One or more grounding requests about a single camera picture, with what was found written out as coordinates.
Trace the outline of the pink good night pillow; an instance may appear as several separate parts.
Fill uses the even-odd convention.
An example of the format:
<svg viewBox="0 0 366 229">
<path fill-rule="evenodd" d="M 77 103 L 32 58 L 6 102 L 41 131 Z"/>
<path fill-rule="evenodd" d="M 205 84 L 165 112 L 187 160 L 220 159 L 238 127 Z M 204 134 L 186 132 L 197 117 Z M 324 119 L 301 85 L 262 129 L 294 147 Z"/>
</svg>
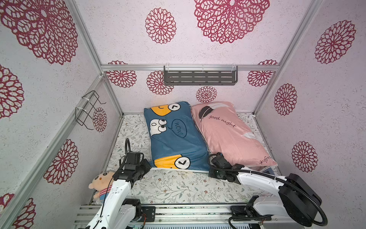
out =
<svg viewBox="0 0 366 229">
<path fill-rule="evenodd" d="M 213 102 L 191 107 L 193 119 L 211 153 L 222 153 L 231 164 L 260 171 L 276 167 L 264 146 L 237 115 L 230 102 Z"/>
</svg>

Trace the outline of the blue cartoon pillow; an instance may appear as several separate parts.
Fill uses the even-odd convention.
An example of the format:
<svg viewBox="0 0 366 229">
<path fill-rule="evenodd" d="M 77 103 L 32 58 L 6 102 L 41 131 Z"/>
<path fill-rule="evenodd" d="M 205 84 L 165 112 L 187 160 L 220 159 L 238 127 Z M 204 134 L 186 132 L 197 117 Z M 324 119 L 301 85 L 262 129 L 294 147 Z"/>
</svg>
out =
<svg viewBox="0 0 366 229">
<path fill-rule="evenodd" d="M 209 170 L 209 150 L 188 102 L 145 108 L 144 117 L 151 142 L 152 167 Z"/>
</svg>

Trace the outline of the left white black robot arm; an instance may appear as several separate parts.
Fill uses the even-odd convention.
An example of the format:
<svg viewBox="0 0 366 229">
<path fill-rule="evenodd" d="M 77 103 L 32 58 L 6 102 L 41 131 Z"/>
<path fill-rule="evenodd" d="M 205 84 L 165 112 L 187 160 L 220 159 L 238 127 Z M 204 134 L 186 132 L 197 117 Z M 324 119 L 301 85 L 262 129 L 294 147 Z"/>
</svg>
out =
<svg viewBox="0 0 366 229">
<path fill-rule="evenodd" d="M 124 161 L 112 176 L 112 187 L 102 206 L 87 224 L 87 229 L 126 229 L 130 222 L 141 219 L 142 207 L 138 199 L 131 199 L 134 183 L 151 169 L 144 155 L 127 152 Z"/>
</svg>

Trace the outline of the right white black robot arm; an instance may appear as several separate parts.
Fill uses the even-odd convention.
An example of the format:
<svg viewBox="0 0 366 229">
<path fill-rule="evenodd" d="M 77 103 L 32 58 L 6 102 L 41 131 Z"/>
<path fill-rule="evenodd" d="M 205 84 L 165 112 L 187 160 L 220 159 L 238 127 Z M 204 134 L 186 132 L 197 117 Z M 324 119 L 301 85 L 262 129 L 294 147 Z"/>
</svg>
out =
<svg viewBox="0 0 366 229">
<path fill-rule="evenodd" d="M 232 207 L 228 219 L 233 221 L 265 221 L 273 216 L 290 217 L 296 223 L 311 227 L 325 227 L 328 218 L 321 208 L 322 199 L 298 175 L 275 176 L 255 171 L 240 164 L 231 165 L 222 153 L 211 154 L 207 158 L 209 175 L 216 179 L 262 189 L 270 197 L 253 196 L 246 206 Z"/>
</svg>

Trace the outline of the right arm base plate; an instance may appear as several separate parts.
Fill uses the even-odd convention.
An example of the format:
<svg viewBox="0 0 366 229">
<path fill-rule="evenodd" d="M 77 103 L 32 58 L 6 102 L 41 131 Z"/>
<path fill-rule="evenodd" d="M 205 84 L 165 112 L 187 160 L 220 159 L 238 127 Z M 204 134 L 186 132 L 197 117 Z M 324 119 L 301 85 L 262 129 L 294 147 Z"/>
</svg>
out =
<svg viewBox="0 0 366 229">
<path fill-rule="evenodd" d="M 230 207 L 232 216 L 229 221 L 250 221 L 272 219 L 273 215 L 260 215 L 252 206 L 234 205 Z"/>
</svg>

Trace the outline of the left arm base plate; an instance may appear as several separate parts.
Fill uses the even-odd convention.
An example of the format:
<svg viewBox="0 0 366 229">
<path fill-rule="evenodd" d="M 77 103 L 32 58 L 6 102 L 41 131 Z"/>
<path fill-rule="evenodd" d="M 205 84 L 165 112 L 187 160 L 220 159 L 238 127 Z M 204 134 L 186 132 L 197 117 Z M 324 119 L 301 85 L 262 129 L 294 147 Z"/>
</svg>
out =
<svg viewBox="0 0 366 229">
<path fill-rule="evenodd" d="M 137 206 L 135 210 L 135 217 L 131 222 L 155 222 L 155 206 Z"/>
</svg>

